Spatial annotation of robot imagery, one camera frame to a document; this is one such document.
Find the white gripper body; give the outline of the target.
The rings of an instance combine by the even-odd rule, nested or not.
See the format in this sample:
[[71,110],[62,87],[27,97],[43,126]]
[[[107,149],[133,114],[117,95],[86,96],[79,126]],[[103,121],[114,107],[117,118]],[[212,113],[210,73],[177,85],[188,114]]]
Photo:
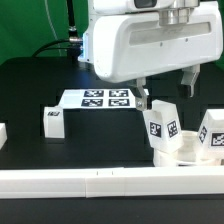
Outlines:
[[123,82],[215,61],[223,51],[218,3],[95,1],[93,64]]

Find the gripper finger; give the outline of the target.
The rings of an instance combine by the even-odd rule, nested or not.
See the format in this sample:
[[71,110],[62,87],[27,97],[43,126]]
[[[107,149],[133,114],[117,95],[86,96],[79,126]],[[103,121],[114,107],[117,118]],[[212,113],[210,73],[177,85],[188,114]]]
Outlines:
[[140,111],[145,111],[148,109],[148,96],[144,90],[145,85],[145,78],[138,78],[134,81],[133,95],[135,96],[136,108]]
[[181,80],[181,86],[184,88],[184,95],[187,98],[194,96],[194,85],[200,74],[200,65],[193,65],[183,69],[183,77]]

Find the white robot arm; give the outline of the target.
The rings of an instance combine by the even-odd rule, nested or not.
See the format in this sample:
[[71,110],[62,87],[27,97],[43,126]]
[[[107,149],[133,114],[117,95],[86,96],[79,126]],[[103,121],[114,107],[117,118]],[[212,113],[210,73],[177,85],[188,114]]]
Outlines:
[[141,111],[151,106],[143,90],[148,76],[181,69],[193,96],[200,66],[223,51],[216,1],[88,0],[88,15],[79,60],[104,81],[129,83]]

